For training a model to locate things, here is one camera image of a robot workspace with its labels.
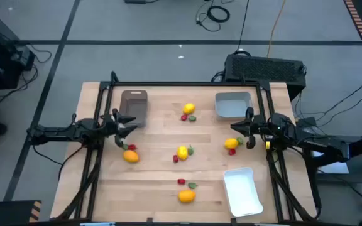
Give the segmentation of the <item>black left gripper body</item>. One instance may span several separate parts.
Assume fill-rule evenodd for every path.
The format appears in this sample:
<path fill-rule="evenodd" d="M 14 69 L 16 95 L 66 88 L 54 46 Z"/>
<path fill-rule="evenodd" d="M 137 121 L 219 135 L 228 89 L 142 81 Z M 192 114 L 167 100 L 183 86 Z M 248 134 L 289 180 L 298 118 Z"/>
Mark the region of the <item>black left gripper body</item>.
<path fill-rule="evenodd" d="M 108 136 L 114 135 L 114 141 L 120 148 L 124 146 L 123 138 L 121 137 L 121 126 L 119 122 L 119 111 L 114 108 L 111 114 L 104 114 L 104 129 Z"/>

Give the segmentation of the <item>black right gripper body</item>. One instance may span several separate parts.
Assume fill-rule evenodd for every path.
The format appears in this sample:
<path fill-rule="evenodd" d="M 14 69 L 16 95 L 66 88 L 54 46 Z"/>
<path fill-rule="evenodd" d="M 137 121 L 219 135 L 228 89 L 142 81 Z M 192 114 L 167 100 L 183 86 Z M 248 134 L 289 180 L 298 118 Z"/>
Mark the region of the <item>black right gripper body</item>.
<path fill-rule="evenodd" d="M 247 122 L 246 127 L 248 128 L 245 137 L 248 138 L 246 147 L 253 149 L 256 145 L 255 135 L 265 135 L 265 122 L 261 119 L 260 115 L 254 115 L 254 109 L 248 107 L 245 113 L 245 119 Z"/>

